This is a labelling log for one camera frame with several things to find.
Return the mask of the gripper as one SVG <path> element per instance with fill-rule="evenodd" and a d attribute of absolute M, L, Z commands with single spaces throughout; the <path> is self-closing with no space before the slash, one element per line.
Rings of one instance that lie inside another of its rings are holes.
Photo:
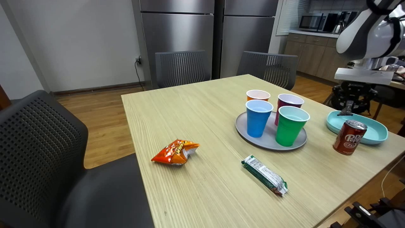
<path fill-rule="evenodd" d="M 371 90 L 369 84 L 342 82 L 340 88 L 343 92 L 332 92 L 331 98 L 332 107 L 339 111 L 337 116 L 353 116 L 365 111 L 370 113 L 371 100 L 377 97 L 378 92 Z"/>

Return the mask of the dark red soda can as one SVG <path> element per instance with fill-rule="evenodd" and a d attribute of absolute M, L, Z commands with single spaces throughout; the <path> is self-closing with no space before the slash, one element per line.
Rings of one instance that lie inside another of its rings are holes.
<path fill-rule="evenodd" d="M 352 119 L 345 121 L 333 144 L 333 149 L 340 154 L 352 155 L 367 129 L 366 124 L 362 122 Z"/>

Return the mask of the teal plate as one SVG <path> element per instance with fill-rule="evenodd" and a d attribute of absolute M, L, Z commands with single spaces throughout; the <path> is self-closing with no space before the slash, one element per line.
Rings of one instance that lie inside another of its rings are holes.
<path fill-rule="evenodd" d="M 376 145 L 387 140 L 389 132 L 382 123 L 357 114 L 353 114 L 352 116 L 338 116 L 339 113 L 339 110 L 331 111 L 326 118 L 326 125 L 333 133 L 338 134 L 345 121 L 355 120 L 367 126 L 366 133 L 360 140 L 360 143 Z"/>

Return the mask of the wooden kitchen cabinets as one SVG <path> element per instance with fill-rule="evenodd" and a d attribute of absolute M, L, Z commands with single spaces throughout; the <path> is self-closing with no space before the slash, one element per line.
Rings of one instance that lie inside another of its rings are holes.
<path fill-rule="evenodd" d="M 297 71 L 339 83 L 335 79 L 338 68 L 346 68 L 347 59 L 336 51 L 338 34 L 291 30 L 284 53 L 298 56 Z"/>

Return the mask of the maroon plastic cup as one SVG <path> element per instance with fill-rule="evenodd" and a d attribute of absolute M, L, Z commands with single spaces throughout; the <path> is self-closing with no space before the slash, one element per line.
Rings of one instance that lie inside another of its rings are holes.
<path fill-rule="evenodd" d="M 301 108 L 302 105 L 305 103 L 305 101 L 296 95 L 292 94 L 279 94 L 278 95 L 278 101 L 277 101 L 277 111 L 276 111 L 276 117 L 275 117 L 275 125 L 278 126 L 279 123 L 279 108 L 283 106 L 294 106 L 297 108 Z"/>

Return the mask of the green plastic cup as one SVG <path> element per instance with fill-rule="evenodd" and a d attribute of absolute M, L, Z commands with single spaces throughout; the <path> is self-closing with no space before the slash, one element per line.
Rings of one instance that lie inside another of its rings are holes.
<path fill-rule="evenodd" d="M 279 118 L 275 140 L 282 146 L 292 146 L 310 115 L 295 106 L 282 106 L 278 109 Z"/>

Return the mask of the black coffee machine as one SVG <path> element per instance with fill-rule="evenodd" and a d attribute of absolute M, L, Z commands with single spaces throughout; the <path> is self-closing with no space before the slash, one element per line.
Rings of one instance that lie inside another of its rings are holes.
<path fill-rule="evenodd" d="M 343 30 L 356 18 L 358 11 L 341 11 L 339 22 L 343 22 Z"/>

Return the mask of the microwave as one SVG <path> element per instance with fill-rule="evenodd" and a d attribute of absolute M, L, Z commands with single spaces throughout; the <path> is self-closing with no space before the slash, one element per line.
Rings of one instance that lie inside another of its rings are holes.
<path fill-rule="evenodd" d="M 299 30 L 311 32 L 332 32 L 338 19 L 338 13 L 311 13 L 301 16 Z"/>

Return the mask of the dark grey perforated chair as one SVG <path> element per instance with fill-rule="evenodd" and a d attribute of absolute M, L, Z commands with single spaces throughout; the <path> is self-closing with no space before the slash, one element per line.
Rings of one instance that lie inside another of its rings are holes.
<path fill-rule="evenodd" d="M 0 111 L 0 222 L 154 228 L 136 154 L 86 169 L 88 130 L 44 90 Z"/>
<path fill-rule="evenodd" d="M 296 82 L 298 56 L 244 51 L 237 75 L 250 74 L 286 90 Z"/>
<path fill-rule="evenodd" d="M 156 52 L 158 88 L 205 82 L 211 79 L 208 55 L 205 50 Z"/>

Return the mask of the grey round plate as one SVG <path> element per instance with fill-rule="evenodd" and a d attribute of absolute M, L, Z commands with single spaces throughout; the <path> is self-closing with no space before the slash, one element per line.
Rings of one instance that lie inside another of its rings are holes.
<path fill-rule="evenodd" d="M 241 113 L 235 122 L 235 127 L 239 135 L 247 142 L 264 149 L 287 151 L 294 150 L 303 146 L 307 142 L 307 133 L 304 128 L 298 134 L 292 146 L 282 146 L 275 140 L 277 133 L 277 126 L 274 124 L 276 112 L 272 112 L 262 134 L 262 137 L 254 138 L 247 134 L 247 112 Z"/>

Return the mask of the orange plastic cup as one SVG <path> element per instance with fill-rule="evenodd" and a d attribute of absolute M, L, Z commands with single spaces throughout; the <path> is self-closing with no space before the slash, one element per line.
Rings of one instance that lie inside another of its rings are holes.
<path fill-rule="evenodd" d="M 246 92 L 247 101 L 249 100 L 263 100 L 268 101 L 271 95 L 263 90 L 249 90 Z"/>

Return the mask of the blue plastic cup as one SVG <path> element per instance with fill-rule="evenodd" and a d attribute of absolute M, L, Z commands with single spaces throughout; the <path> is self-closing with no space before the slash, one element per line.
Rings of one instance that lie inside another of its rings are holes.
<path fill-rule="evenodd" d="M 252 99 L 246 102 L 247 134 L 254 138 L 262 137 L 273 105 L 265 100 Z"/>

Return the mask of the green white snack packet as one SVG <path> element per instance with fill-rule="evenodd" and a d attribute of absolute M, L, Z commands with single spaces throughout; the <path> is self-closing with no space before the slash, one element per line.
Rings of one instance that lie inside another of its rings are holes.
<path fill-rule="evenodd" d="M 270 170 L 255 156 L 250 155 L 241 161 L 242 166 L 278 196 L 288 193 L 288 185 L 277 173 Z"/>

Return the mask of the black stand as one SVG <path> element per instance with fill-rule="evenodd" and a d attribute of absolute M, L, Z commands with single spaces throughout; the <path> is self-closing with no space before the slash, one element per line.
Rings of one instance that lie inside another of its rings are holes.
<path fill-rule="evenodd" d="M 392 199 L 383 197 L 366 209 L 359 202 L 344 208 L 350 215 L 344 224 L 332 223 L 328 228 L 405 228 L 405 188 Z"/>

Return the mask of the orange snack bag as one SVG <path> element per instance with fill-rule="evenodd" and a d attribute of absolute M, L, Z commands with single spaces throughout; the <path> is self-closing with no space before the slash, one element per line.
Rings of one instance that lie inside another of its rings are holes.
<path fill-rule="evenodd" d="M 167 165 L 184 165 L 191 154 L 194 154 L 200 145 L 198 143 L 176 139 L 165 146 L 151 161 Z"/>

